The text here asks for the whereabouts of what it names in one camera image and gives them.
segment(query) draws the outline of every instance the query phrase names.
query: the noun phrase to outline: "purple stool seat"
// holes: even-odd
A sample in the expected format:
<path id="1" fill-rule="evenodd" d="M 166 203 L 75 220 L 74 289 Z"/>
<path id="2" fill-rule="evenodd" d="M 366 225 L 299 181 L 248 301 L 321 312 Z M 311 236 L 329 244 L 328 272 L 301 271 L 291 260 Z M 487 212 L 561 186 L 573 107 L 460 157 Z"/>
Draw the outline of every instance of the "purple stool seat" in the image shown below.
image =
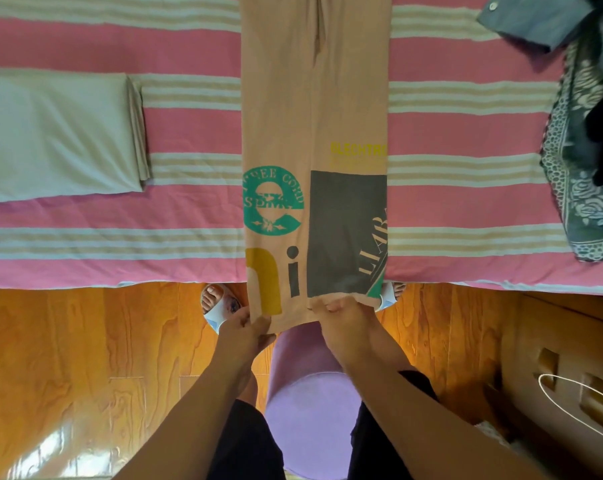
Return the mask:
<path id="1" fill-rule="evenodd" d="M 361 398 L 322 337 L 318 322 L 284 331 L 270 369 L 265 419 L 285 468 L 309 480 L 348 475 Z"/>

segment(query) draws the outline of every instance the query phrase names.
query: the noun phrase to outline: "green circular logo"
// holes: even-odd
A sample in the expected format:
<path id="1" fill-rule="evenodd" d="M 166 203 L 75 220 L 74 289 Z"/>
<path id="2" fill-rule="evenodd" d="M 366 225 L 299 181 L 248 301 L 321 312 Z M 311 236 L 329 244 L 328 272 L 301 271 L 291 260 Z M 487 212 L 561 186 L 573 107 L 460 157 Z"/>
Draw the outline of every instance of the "green circular logo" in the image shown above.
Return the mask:
<path id="1" fill-rule="evenodd" d="M 304 193 L 292 173 L 258 166 L 244 174 L 244 224 L 263 235 L 284 235 L 302 224 Z"/>

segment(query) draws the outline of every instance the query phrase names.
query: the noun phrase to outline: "black shorts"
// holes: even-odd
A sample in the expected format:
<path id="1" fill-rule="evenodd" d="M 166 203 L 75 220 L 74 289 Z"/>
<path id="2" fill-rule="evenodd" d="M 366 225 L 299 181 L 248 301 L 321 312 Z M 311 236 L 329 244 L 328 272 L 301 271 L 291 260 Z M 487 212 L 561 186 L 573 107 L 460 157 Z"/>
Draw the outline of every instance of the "black shorts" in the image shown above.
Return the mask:
<path id="1" fill-rule="evenodd" d="M 435 401 L 428 378 L 418 371 L 399 372 L 407 381 Z M 348 480 L 393 478 L 412 479 L 364 403 L 351 433 L 353 454 Z M 208 475 L 208 480 L 285 480 L 283 456 L 274 442 L 262 413 L 250 404 L 235 401 Z"/>

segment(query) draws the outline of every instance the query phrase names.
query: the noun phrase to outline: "bed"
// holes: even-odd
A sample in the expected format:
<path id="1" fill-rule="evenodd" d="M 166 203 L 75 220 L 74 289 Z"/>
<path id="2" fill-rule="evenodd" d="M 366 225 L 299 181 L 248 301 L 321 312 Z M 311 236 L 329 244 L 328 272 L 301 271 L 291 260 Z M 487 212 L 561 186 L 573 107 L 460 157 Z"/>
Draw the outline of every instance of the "bed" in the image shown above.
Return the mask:
<path id="1" fill-rule="evenodd" d="M 563 55 L 475 22 L 487 0 L 393 0 L 386 277 L 603 294 L 539 165 Z M 0 68 L 142 84 L 142 194 L 0 203 L 0 288 L 245 281 L 237 0 L 0 0 Z"/>

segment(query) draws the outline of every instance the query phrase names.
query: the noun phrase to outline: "pants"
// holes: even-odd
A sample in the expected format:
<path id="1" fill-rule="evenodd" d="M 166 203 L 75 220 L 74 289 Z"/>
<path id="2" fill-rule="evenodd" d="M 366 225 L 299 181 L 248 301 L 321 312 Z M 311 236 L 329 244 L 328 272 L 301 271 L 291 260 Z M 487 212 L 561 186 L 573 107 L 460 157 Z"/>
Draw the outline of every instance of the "pants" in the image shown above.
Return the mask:
<path id="1" fill-rule="evenodd" d="M 312 321 L 309 298 L 375 308 L 387 258 L 392 0 L 239 0 L 251 316 Z"/>
<path id="2" fill-rule="evenodd" d="M 412 385 L 437 396 L 418 371 L 398 372 Z M 392 478 L 410 480 L 409 471 L 364 403 L 351 434 L 353 454 L 348 480 Z M 235 401 L 221 434 L 208 480 L 284 480 L 283 457 L 263 415 L 253 406 Z"/>

